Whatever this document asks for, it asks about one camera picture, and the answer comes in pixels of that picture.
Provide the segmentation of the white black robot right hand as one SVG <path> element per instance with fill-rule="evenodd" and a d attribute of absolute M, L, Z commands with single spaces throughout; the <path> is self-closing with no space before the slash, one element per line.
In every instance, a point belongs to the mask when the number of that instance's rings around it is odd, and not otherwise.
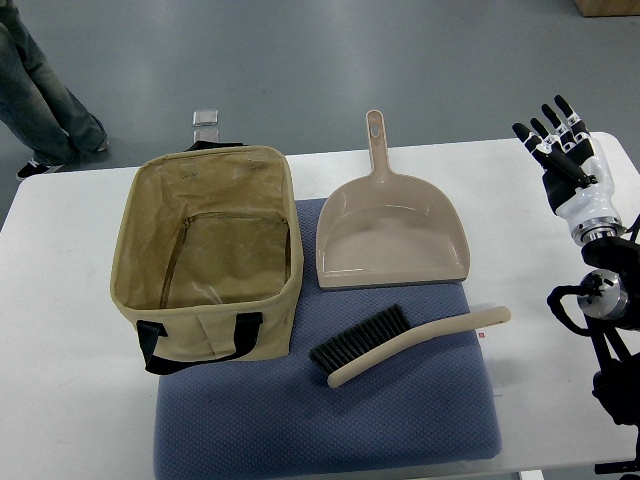
<path fill-rule="evenodd" d="M 619 237 L 624 227 L 612 202 L 615 186 L 602 147 L 564 97 L 557 95 L 554 102 L 541 106 L 550 128 L 533 118 L 512 130 L 543 169 L 550 208 L 566 222 L 573 241 L 584 246 Z"/>

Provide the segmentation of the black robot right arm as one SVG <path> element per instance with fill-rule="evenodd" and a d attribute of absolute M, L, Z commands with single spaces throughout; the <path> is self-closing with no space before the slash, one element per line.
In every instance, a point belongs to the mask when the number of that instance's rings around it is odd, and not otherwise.
<path fill-rule="evenodd" d="M 620 330 L 639 329 L 639 222 L 621 237 L 603 236 L 581 248 L 595 269 L 577 285 L 555 287 L 547 304 L 569 331 L 588 337 L 599 370 L 592 395 L 617 425 L 639 425 L 639 355 L 629 351 Z"/>

